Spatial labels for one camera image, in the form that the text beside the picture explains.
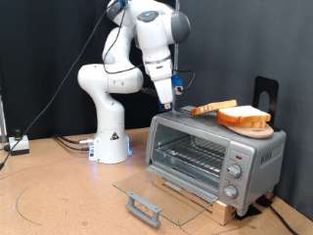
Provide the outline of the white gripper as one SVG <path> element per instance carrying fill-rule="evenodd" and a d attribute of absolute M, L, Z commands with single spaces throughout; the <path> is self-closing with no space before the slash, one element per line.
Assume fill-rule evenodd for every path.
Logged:
<path fill-rule="evenodd" d="M 168 59 L 160 63 L 146 63 L 146 74 L 154 83 L 157 96 L 166 110 L 172 109 L 173 92 L 172 92 L 172 63 Z"/>

